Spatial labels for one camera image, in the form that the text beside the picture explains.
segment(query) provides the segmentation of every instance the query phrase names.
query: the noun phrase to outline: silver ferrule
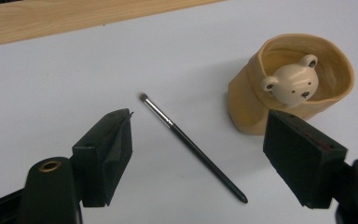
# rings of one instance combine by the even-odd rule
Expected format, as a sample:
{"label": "silver ferrule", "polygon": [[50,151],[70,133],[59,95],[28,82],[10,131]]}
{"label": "silver ferrule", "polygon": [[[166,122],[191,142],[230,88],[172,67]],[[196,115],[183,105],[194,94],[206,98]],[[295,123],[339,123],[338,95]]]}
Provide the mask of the silver ferrule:
{"label": "silver ferrule", "polygon": [[145,100],[145,104],[159,117],[169,128],[173,126],[173,122],[149,99]]}

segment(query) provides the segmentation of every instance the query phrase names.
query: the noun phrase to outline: wooden edge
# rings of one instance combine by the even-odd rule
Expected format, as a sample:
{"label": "wooden edge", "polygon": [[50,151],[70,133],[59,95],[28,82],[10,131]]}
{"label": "wooden edge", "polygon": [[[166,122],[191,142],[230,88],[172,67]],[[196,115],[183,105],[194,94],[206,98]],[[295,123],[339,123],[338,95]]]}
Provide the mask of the wooden edge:
{"label": "wooden edge", "polygon": [[0,45],[223,0],[25,0],[0,4]]}

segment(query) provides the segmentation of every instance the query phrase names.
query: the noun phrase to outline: brush head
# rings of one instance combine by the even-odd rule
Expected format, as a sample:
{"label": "brush head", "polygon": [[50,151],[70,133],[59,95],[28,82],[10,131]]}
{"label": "brush head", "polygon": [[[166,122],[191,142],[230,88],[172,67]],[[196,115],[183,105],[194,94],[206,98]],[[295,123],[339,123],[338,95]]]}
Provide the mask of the brush head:
{"label": "brush head", "polygon": [[146,101],[149,97],[146,95],[146,93],[141,92],[139,93],[139,99],[142,100],[142,102]]}

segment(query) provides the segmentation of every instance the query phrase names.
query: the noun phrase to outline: bear figurine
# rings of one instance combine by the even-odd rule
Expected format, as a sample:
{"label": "bear figurine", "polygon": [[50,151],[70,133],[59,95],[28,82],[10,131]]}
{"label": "bear figurine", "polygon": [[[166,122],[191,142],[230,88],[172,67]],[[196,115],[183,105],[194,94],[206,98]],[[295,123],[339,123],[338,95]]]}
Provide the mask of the bear figurine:
{"label": "bear figurine", "polygon": [[288,107],[301,105],[318,89],[319,80],[314,69],[317,63],[316,56],[306,55],[299,63],[282,66],[272,77],[265,77],[261,86]]}

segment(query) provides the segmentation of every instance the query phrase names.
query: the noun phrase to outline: screw hole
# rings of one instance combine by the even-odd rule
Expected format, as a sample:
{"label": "screw hole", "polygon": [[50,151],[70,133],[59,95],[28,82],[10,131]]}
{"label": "screw hole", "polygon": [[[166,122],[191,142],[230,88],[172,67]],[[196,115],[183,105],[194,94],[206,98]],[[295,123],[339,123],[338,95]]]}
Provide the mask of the screw hole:
{"label": "screw hole", "polygon": [[43,173],[57,170],[61,166],[60,161],[47,161],[39,167],[39,171]]}

